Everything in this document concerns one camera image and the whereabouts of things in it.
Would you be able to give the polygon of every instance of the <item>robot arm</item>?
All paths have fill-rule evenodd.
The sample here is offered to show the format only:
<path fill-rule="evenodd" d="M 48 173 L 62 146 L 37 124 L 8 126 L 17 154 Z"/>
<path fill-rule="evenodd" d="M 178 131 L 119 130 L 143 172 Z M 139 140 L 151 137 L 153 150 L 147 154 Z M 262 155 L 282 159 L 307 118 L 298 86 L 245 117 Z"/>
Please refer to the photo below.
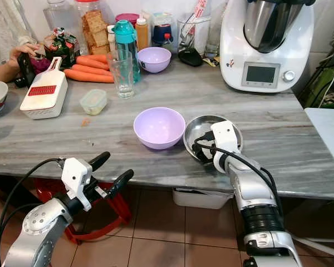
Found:
<path fill-rule="evenodd" d="M 250 166 L 220 149 L 232 152 L 258 171 L 261 169 L 260 164 L 240 153 L 230 121 L 215 123 L 211 129 L 212 132 L 205 135 L 208 136 L 206 140 L 214 139 L 215 147 L 219 148 L 213 157 L 213 164 L 218 171 L 230 178 L 239 212 L 244 219 L 244 243 L 251 256 L 244 262 L 244 267 L 302 267 L 292 238 L 284 230 L 283 218 L 270 186 Z"/>
<path fill-rule="evenodd" d="M 34 208 L 25 217 L 22 230 L 12 244 L 4 267 L 48 267 L 57 240 L 80 210 L 88 211 L 97 199 L 113 198 L 132 178 L 133 170 L 120 175 L 109 191 L 104 191 L 91 174 L 110 154 L 104 152 L 89 163 L 82 159 L 62 160 L 62 181 L 66 195 L 54 197 Z"/>

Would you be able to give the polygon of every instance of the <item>orange carrot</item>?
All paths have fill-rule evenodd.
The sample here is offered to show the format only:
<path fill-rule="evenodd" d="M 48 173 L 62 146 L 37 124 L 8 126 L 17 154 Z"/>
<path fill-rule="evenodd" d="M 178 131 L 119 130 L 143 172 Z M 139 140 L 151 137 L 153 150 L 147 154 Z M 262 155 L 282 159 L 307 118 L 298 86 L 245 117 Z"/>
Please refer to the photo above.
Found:
<path fill-rule="evenodd" d="M 106 55 L 85 55 L 83 57 L 89 58 L 90 60 L 96 60 L 104 64 L 107 64 Z"/>
<path fill-rule="evenodd" d="M 102 68 L 92 68 L 92 67 L 87 67 L 87 66 L 83 66 L 79 64 L 74 64 L 72 66 L 72 69 L 76 71 L 88 72 L 88 73 L 93 73 L 93 74 L 112 76 L 110 71 L 103 70 Z"/>
<path fill-rule="evenodd" d="M 80 56 L 77 57 L 77 63 L 80 65 L 84 65 L 87 67 L 92 67 L 92 68 L 102 68 L 103 70 L 108 71 L 109 70 L 109 65 L 108 64 L 104 64 L 100 61 L 96 61 L 96 60 L 91 60 L 89 58 L 87 58 L 86 56 Z"/>
<path fill-rule="evenodd" d="M 82 71 L 76 71 L 76 70 L 64 70 L 66 77 L 81 81 L 81 82 L 106 82 L 106 83 L 113 83 L 114 79 L 112 76 L 108 75 L 99 75 L 99 74 L 93 74 L 93 73 L 87 73 Z"/>

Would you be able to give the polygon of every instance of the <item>lavender plastic bowl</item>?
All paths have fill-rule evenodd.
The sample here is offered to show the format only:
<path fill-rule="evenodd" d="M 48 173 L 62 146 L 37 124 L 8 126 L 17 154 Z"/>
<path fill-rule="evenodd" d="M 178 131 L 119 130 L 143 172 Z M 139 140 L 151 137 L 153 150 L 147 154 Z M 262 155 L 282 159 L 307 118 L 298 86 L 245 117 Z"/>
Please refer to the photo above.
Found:
<path fill-rule="evenodd" d="M 139 140 L 152 149 L 174 146 L 185 130 L 185 120 L 180 113 L 167 107 L 144 110 L 135 118 L 134 131 Z"/>
<path fill-rule="evenodd" d="M 144 48 L 137 56 L 141 68 L 151 73 L 163 71 L 171 60 L 171 52 L 162 47 Z"/>

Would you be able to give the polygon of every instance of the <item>red stool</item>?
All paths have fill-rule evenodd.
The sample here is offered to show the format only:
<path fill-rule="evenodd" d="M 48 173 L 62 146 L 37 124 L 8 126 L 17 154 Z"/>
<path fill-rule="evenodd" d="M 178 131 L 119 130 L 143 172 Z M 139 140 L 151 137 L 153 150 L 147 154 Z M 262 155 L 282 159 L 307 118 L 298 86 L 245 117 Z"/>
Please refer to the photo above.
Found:
<path fill-rule="evenodd" d="M 42 202 L 47 202 L 48 200 L 52 199 L 53 195 L 58 192 L 66 192 L 66 188 L 61 180 L 35 178 L 35 186 L 38 198 Z M 109 189 L 112 186 L 112 183 L 99 182 L 99 186 L 103 189 Z M 100 200 L 92 203 L 92 206 L 96 205 Z M 112 207 L 114 212 L 118 214 L 119 217 L 115 221 L 106 225 L 104 228 L 88 234 L 78 234 L 77 231 L 74 229 L 73 225 L 70 224 L 66 228 L 65 234 L 71 242 L 80 245 L 84 240 L 91 240 L 104 236 L 105 234 L 112 231 L 114 228 L 118 227 L 121 223 L 129 223 L 131 219 L 131 212 L 129 206 L 122 198 L 120 193 L 116 194 L 116 196 L 112 200 L 107 199 L 106 201 Z"/>

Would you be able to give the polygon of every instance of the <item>smartphone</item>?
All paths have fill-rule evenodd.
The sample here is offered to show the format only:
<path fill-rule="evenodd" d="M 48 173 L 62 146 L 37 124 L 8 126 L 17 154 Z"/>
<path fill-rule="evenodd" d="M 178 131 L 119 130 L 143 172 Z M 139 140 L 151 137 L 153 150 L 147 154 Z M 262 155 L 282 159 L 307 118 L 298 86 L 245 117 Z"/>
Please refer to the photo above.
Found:
<path fill-rule="evenodd" d="M 20 71 L 24 79 L 24 85 L 29 88 L 33 80 L 35 79 L 36 74 L 31 64 L 30 56 L 28 55 L 28 53 L 21 53 L 21 55 L 19 55 L 19 57 L 17 58 L 17 63 L 20 67 Z"/>

